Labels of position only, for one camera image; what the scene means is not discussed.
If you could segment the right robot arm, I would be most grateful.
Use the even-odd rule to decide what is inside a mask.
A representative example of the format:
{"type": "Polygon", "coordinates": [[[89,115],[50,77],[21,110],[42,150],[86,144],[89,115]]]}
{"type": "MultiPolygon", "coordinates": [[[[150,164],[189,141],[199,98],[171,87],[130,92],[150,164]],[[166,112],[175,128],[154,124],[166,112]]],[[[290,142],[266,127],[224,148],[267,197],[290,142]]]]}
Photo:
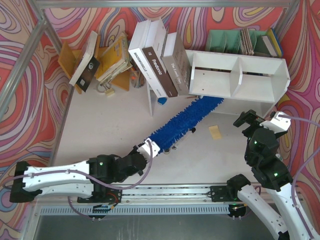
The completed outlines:
{"type": "Polygon", "coordinates": [[[318,240],[314,229],[296,192],[297,176],[292,176],[281,161],[277,150],[278,138],[285,135],[291,121],[306,119],[293,117],[282,111],[272,112],[269,120],[258,116],[254,110],[242,112],[233,123],[240,127],[247,138],[244,160],[261,187],[271,196],[277,210],[274,210],[255,190],[251,182],[238,174],[226,182],[232,198],[244,202],[261,220],[275,240],[318,240]]]}

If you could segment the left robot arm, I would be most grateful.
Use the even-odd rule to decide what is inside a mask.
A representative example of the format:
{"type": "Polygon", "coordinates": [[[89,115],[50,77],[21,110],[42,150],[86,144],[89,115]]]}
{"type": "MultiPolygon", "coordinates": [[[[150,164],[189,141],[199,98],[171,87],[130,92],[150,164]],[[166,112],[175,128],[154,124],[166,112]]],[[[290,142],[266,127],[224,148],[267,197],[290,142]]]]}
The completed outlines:
{"type": "Polygon", "coordinates": [[[145,143],[125,157],[100,154],[69,165],[36,167],[26,161],[16,164],[10,188],[11,203],[28,203],[42,196],[66,196],[103,201],[114,183],[135,174],[143,176],[158,150],[145,143]]]}

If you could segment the blue microfiber duster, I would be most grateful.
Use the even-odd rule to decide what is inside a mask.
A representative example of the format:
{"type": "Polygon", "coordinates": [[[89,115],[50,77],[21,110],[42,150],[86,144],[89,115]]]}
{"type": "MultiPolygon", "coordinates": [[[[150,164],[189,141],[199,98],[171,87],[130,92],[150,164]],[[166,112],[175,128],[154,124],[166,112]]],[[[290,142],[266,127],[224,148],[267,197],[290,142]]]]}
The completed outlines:
{"type": "Polygon", "coordinates": [[[190,103],[186,108],[173,116],[166,124],[148,137],[159,147],[159,154],[169,149],[196,127],[208,114],[224,101],[221,97],[203,96],[190,103]]]}

